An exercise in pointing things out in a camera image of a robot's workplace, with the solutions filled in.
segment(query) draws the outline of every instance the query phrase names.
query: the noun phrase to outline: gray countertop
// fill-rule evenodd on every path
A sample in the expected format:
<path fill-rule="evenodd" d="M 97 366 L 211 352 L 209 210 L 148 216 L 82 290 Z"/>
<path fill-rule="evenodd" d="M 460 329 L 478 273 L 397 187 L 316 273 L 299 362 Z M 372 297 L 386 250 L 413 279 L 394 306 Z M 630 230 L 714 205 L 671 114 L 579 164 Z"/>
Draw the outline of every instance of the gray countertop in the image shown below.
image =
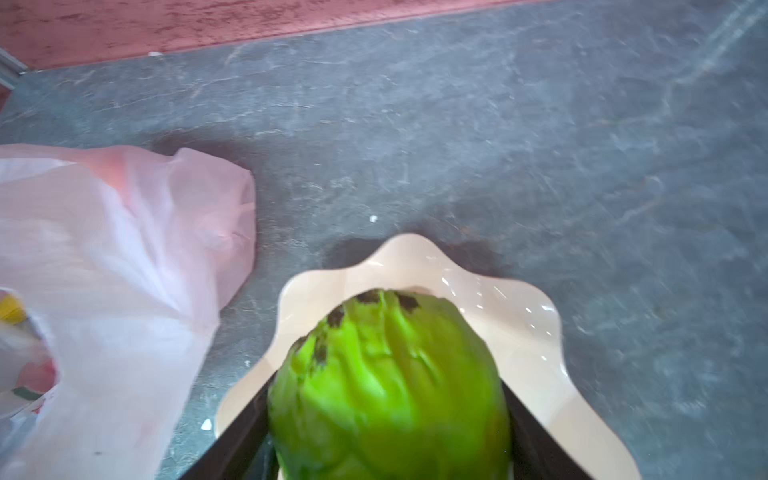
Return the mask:
<path fill-rule="evenodd" d="M 554 300 L 571 378 L 647 480 L 757 480 L 766 10 L 564 0 L 32 73 L 0 142 L 192 147 L 253 171 L 256 268 L 160 478 L 214 440 L 200 426 L 265 351 L 292 275 L 411 231 Z"/>

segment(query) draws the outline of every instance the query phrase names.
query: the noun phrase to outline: green vegetable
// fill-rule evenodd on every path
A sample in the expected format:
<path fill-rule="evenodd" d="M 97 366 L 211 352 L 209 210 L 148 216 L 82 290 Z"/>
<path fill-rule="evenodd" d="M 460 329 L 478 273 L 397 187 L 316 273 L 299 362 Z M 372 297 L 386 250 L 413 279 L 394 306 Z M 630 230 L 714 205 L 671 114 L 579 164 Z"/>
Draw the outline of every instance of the green vegetable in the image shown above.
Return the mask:
<path fill-rule="evenodd" d="M 496 365 L 445 299 L 370 290 L 342 303 L 291 347 L 268 406 L 287 480 L 507 478 Z"/>

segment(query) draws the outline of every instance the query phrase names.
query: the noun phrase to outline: metal edge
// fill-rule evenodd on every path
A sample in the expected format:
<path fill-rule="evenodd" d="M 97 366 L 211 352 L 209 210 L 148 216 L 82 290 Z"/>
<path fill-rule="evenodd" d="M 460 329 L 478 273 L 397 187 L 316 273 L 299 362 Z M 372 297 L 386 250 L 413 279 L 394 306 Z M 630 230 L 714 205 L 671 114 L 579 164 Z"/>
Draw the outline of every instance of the metal edge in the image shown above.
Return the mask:
<path fill-rule="evenodd" d="M 16 57 L 0 48 L 0 85 L 13 90 L 21 76 L 28 70 Z"/>

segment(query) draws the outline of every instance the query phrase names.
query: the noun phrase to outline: white plastic bag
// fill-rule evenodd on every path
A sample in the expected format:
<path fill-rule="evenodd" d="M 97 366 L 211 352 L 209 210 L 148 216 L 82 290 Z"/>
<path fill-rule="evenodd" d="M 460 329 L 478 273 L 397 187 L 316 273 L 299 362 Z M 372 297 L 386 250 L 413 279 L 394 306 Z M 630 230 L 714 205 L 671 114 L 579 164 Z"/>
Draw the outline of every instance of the white plastic bag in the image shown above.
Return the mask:
<path fill-rule="evenodd" d="M 0 290 L 0 465 L 7 462 L 53 395 L 53 361 L 24 310 Z"/>
<path fill-rule="evenodd" d="M 189 149 L 0 146 L 0 288 L 59 375 L 0 478 L 153 478 L 250 273 L 253 178 Z"/>

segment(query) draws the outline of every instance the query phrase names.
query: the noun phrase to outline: dark skin patch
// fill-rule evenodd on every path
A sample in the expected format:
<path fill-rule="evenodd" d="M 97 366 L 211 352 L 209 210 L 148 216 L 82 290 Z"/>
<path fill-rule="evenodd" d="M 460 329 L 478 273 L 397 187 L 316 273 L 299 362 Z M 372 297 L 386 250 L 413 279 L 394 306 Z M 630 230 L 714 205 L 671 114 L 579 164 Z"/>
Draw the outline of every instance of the dark skin patch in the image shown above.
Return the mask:
<path fill-rule="evenodd" d="M 344 318 L 344 305 L 339 305 L 328 314 L 327 322 L 328 326 L 337 329 L 341 326 L 341 321 Z"/>
<path fill-rule="evenodd" d="M 315 351 L 312 353 L 312 358 L 318 365 L 325 365 L 328 358 L 328 347 L 324 343 L 315 342 Z"/>
<path fill-rule="evenodd" d="M 375 288 L 373 290 L 368 290 L 367 292 L 360 293 L 358 296 L 355 296 L 355 298 L 360 303 L 378 303 L 380 291 L 381 290 Z"/>
<path fill-rule="evenodd" d="M 299 339 L 298 339 L 296 342 L 293 342 L 293 345 L 292 345 L 292 346 L 290 346 L 290 348 L 291 348 L 292 350 L 293 350 L 293 349 L 295 349 L 294 351 L 295 351 L 295 352 L 298 352 L 298 351 L 299 351 L 299 349 L 301 348 L 301 346 L 304 344 L 304 342 L 306 342 L 306 335 L 305 335 L 305 336 L 302 336 L 302 337 L 300 337 L 300 338 L 299 338 Z"/>
<path fill-rule="evenodd" d="M 419 307 L 419 302 L 415 298 L 400 292 L 397 293 L 397 300 L 400 301 L 400 306 L 408 313 L 411 313 L 415 308 Z"/>

